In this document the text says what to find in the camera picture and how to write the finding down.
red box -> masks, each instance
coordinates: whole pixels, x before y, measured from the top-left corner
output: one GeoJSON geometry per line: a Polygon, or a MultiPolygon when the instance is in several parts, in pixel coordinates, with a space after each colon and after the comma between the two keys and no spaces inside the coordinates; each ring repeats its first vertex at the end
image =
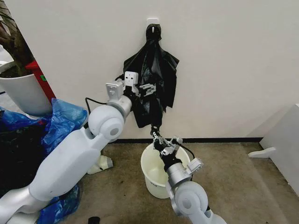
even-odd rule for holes
{"type": "Polygon", "coordinates": [[[43,89],[44,93],[46,94],[48,100],[51,103],[52,98],[56,98],[56,97],[51,87],[49,86],[45,76],[43,75],[42,70],[39,68],[37,62],[36,61],[31,62],[30,64],[26,65],[25,68],[33,72],[38,83],[40,84],[41,88],[43,89]]]}

baseboard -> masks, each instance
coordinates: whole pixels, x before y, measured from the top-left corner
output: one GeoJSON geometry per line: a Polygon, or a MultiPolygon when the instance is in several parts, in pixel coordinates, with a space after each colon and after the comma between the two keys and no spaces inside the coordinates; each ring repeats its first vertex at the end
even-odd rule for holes
{"type": "MultiPolygon", "coordinates": [[[[262,138],[185,138],[184,143],[260,142],[262,138]]],[[[112,143],[152,143],[153,139],[118,139],[112,143]]]]}

black object on floor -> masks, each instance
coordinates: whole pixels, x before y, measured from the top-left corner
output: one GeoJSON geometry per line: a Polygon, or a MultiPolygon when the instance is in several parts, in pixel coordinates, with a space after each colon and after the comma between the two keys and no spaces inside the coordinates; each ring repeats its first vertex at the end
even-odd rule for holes
{"type": "Polygon", "coordinates": [[[100,217],[93,216],[88,219],[88,224],[99,224],[99,223],[100,223],[100,217]]]}
{"type": "Polygon", "coordinates": [[[140,51],[124,62],[123,72],[138,73],[138,86],[144,84],[156,85],[152,95],[135,98],[132,110],[138,127],[160,127],[163,111],[173,106],[177,85],[177,70],[179,60],[164,51],[160,45],[161,27],[150,24],[146,29],[146,43],[140,51]]]}

black cable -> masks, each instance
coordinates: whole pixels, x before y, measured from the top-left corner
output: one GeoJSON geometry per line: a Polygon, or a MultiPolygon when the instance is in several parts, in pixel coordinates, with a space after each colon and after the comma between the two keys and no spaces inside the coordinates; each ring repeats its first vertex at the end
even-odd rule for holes
{"type": "Polygon", "coordinates": [[[183,149],[187,150],[192,155],[193,159],[195,159],[195,155],[190,149],[188,149],[187,147],[185,147],[182,144],[178,143],[176,140],[175,140],[175,144],[177,144],[177,145],[181,146],[183,149]]]}
{"type": "Polygon", "coordinates": [[[86,102],[86,105],[87,105],[87,109],[88,109],[88,114],[90,114],[90,107],[89,107],[89,104],[88,104],[88,101],[87,100],[90,100],[90,101],[93,101],[97,104],[102,104],[102,105],[105,105],[106,103],[102,103],[102,102],[99,102],[99,101],[96,101],[94,99],[91,99],[91,98],[88,98],[88,97],[85,97],[85,102],[86,102]]]}
{"type": "Polygon", "coordinates": [[[187,147],[183,146],[182,144],[180,144],[178,142],[176,142],[176,144],[181,146],[183,149],[187,150],[192,155],[192,157],[195,159],[195,155],[190,149],[188,149],[187,147]]]}

blue plastic bag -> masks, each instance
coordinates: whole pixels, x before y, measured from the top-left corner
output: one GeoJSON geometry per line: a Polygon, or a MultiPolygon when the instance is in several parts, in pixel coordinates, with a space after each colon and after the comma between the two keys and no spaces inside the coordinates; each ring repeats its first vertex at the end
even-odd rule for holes
{"type": "Polygon", "coordinates": [[[12,112],[4,109],[0,106],[1,117],[0,117],[0,132],[15,131],[19,128],[27,127],[30,125],[45,125],[50,121],[51,115],[32,120],[26,117],[24,114],[12,112]]]}
{"type": "Polygon", "coordinates": [[[75,185],[65,199],[54,197],[49,203],[50,206],[41,210],[37,224],[56,224],[65,216],[75,212],[79,206],[79,195],[79,187],[75,185]]]}
{"type": "Polygon", "coordinates": [[[87,111],[60,99],[52,99],[53,115],[46,129],[48,134],[43,138],[42,144],[45,155],[56,148],[56,146],[72,131],[79,129],[87,118],[87,111]]]}

